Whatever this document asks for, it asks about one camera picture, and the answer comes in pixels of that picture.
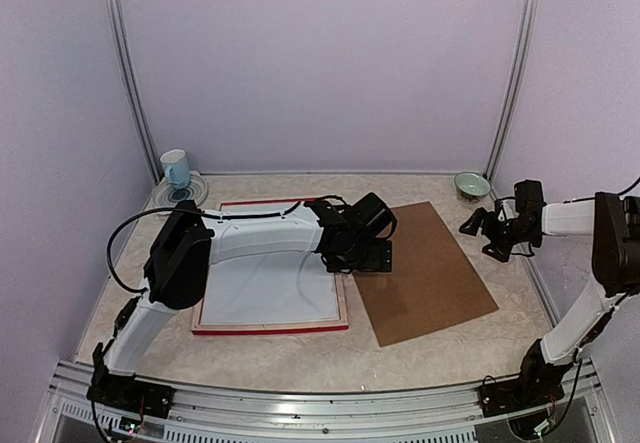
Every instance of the white wall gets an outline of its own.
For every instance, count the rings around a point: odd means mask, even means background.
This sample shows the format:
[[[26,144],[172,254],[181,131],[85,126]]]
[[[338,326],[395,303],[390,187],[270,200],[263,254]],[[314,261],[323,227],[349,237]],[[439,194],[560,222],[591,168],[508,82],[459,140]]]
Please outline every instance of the white wall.
[[[481,170],[524,0],[122,0],[158,149],[209,172]]]
[[[0,0],[0,440],[27,441],[150,190],[104,0]]]
[[[540,0],[504,157],[501,195],[542,180],[547,202],[619,191],[640,175],[640,0]],[[547,238],[535,258],[564,314],[590,271],[590,238]],[[640,302],[593,349],[623,442],[638,441]]]

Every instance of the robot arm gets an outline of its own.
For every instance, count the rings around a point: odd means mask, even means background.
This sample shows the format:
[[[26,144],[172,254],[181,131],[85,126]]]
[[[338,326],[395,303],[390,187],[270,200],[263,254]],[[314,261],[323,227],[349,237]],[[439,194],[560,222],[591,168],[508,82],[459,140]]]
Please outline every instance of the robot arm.
[[[120,311],[113,338],[93,353],[94,375],[87,397],[95,402],[166,418],[170,387],[135,380],[138,364],[160,330],[180,310],[203,297],[209,266],[248,255],[281,251],[319,253],[329,272],[389,272],[389,236],[397,221],[389,207],[369,193],[353,206],[326,199],[299,202],[276,213],[201,212],[193,201],[179,203],[150,249],[142,287]],[[379,235],[391,227],[386,237]]]
[[[499,202],[493,212],[476,210],[460,231],[475,235],[482,228],[490,240],[483,252],[502,262],[518,243],[540,247],[544,235],[593,234],[592,274],[560,323],[529,349],[519,376],[482,385],[485,416],[562,398],[562,378],[585,345],[602,333],[626,298],[640,293],[640,198],[596,193],[588,201],[547,205],[540,182],[523,181],[515,190],[514,218],[501,217]]]

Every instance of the cardboard sheet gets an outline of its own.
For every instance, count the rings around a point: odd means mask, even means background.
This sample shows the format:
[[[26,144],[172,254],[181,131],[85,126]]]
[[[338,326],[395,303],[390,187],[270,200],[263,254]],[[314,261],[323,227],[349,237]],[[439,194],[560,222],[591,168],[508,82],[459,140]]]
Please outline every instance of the cardboard sheet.
[[[431,203],[394,208],[391,273],[356,273],[380,346],[433,333],[498,309]]]

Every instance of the green bowl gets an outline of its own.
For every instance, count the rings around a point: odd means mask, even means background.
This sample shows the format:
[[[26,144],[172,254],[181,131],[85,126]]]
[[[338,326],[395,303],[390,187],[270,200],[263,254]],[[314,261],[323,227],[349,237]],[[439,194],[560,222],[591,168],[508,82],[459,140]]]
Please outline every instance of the green bowl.
[[[458,173],[453,182],[456,185],[458,197],[470,203],[480,201],[491,191],[491,184],[477,173],[470,171]]]

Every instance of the wire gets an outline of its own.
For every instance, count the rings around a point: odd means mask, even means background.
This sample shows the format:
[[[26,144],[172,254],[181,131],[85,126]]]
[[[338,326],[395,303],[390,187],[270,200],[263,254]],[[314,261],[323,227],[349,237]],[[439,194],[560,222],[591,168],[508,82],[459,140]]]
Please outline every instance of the wire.
[[[277,218],[277,217],[283,217],[283,216],[286,216],[286,215],[292,213],[293,211],[295,211],[300,206],[301,203],[302,203],[301,201],[298,201],[293,206],[287,208],[286,210],[284,210],[282,212],[261,213],[261,214],[257,214],[257,215],[211,215],[209,213],[205,213],[205,212],[200,211],[200,210],[189,210],[187,208],[174,208],[174,207],[160,207],[160,208],[152,208],[150,210],[141,211],[140,213],[136,213],[135,215],[127,218],[125,221],[120,223],[120,225],[118,225],[118,227],[113,231],[113,233],[111,233],[111,236],[109,237],[109,240],[107,241],[107,267],[109,268],[109,272],[113,276],[113,279],[116,281],[116,283],[118,283],[118,285],[123,290],[128,291],[129,293],[138,293],[138,294],[141,294],[141,293],[144,293],[145,291],[147,291],[146,288],[139,288],[139,289],[131,288],[124,281],[122,281],[122,279],[120,279],[120,277],[118,276],[118,273],[116,272],[115,265],[113,264],[113,257],[111,256],[111,253],[112,253],[111,250],[112,250],[112,247],[113,247],[113,242],[115,241],[116,237],[120,234],[120,232],[124,228],[129,226],[134,221],[137,221],[140,218],[143,218],[143,217],[148,216],[148,215],[153,215],[155,213],[175,212],[175,213],[184,213],[184,214],[187,214],[187,215],[196,215],[196,216],[199,216],[201,218],[208,218],[210,220],[217,220],[217,221],[222,221],[222,220],[246,220],[246,219],[257,219],[257,218]]]
[[[569,408],[571,407],[571,403],[573,403],[573,398],[574,398],[574,396],[576,396],[576,389],[578,388],[578,379],[580,378],[580,370],[582,369],[583,361],[584,360],[580,360],[580,363],[578,363],[578,369],[576,370],[576,379],[573,380],[573,388],[571,389],[571,396],[569,397],[569,401],[567,402],[567,406],[565,406],[565,408],[564,408],[564,412],[562,413],[562,416],[560,418],[558,418],[558,421],[556,422],[555,425],[553,425],[553,428],[551,428],[546,433],[542,434],[543,437],[549,436],[551,433],[556,431],[560,427],[560,425],[562,424],[564,419],[567,417],[567,413],[569,413]]]
[[[498,382],[496,381],[496,379],[495,379],[493,376],[491,376],[491,375],[487,375],[487,376],[485,376],[485,377],[482,379],[482,389],[483,389],[483,390],[484,390],[484,389],[485,389],[485,387],[487,386],[487,380],[488,380],[488,379],[493,380],[493,383],[494,383],[495,385],[497,385],[497,384],[498,384]]]
[[[620,306],[620,303],[622,303],[624,300],[626,300],[629,296],[630,296],[630,292],[627,291],[624,295],[622,295],[620,298],[618,298],[618,301],[616,301],[613,306]]]
[[[638,177],[638,179],[636,181],[631,183],[631,185],[629,187],[625,188],[622,191],[619,191],[618,193],[616,193],[616,195],[624,196],[627,193],[629,193],[630,191],[632,191],[638,185],[640,185],[640,176]],[[566,201],[563,201],[563,203],[578,203],[580,201],[591,201],[591,200],[595,200],[595,199],[596,199],[595,196],[588,196],[586,198],[576,198],[574,200],[566,200]]]
[[[95,425],[96,430],[98,431],[98,434],[100,435],[100,438],[102,439],[102,441],[104,441],[104,443],[111,443],[111,439],[105,434],[104,430],[100,426],[100,423],[98,423],[98,415],[96,413],[96,403],[93,400],[91,400],[91,414],[93,415],[93,424]]]
[[[110,436],[107,436],[107,434],[104,432],[104,429],[100,426],[100,423],[98,422],[98,413],[96,412],[96,403],[93,400],[91,400],[91,414],[93,415],[93,424],[96,427],[96,430],[98,431],[98,434],[100,435],[100,438],[102,439],[102,441],[104,443],[113,443],[113,438]],[[144,397],[142,397],[142,400],[140,402],[139,414],[140,414],[140,428],[138,428],[138,432],[136,433],[136,435],[129,440],[118,439],[117,441],[131,443],[140,435],[140,432],[142,431],[142,427],[144,426]]]
[[[551,399],[551,414],[549,415],[549,419],[553,418],[556,415],[556,399],[553,397],[553,395],[549,395],[549,398]]]
[[[527,243],[529,245],[529,253],[511,253],[510,256],[524,256],[525,258],[532,258],[536,256],[536,254],[533,252],[533,247],[531,246],[531,242],[528,241]]]

